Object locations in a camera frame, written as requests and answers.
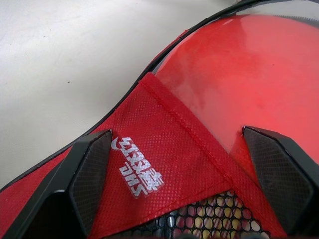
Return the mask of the black red paddle case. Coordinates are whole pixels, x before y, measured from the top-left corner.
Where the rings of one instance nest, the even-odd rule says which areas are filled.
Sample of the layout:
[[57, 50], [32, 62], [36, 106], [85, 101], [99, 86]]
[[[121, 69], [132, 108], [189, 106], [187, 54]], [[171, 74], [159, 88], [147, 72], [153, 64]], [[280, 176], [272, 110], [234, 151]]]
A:
[[186, 30], [98, 123], [0, 189], [0, 239], [75, 142], [104, 130], [112, 132], [106, 179], [86, 239], [319, 239], [288, 235], [261, 186], [156, 77], [188, 36], [244, 14], [319, 20], [319, 0], [239, 0]]

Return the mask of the beige table cloth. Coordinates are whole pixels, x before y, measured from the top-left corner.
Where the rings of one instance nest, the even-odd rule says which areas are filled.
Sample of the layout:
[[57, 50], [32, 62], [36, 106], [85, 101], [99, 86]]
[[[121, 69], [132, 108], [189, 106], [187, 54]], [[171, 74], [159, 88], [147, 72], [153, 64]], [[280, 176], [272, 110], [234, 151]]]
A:
[[101, 120], [184, 30], [235, 0], [0, 0], [0, 188]]

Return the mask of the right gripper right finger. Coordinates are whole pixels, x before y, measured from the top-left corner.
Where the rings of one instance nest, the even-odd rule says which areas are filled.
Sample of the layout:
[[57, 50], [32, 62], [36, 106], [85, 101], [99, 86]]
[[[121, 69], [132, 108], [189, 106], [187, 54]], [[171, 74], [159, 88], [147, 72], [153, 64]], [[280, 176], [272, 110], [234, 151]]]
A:
[[290, 137], [242, 129], [259, 184], [284, 231], [319, 236], [319, 165]]

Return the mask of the red table tennis paddle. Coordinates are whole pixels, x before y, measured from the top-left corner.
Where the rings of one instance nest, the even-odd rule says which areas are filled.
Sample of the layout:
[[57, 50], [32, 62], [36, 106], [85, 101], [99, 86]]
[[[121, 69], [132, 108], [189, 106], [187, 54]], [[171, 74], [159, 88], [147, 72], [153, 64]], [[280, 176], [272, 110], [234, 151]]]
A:
[[245, 126], [290, 137], [319, 165], [319, 20], [220, 19], [179, 43], [156, 77], [257, 184]]

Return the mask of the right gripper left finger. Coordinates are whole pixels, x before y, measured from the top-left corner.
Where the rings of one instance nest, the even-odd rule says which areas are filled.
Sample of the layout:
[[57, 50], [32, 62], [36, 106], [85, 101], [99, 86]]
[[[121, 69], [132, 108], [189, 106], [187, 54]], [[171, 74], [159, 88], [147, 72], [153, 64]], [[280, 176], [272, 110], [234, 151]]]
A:
[[77, 140], [2, 239], [86, 239], [101, 201], [111, 141], [111, 130]]

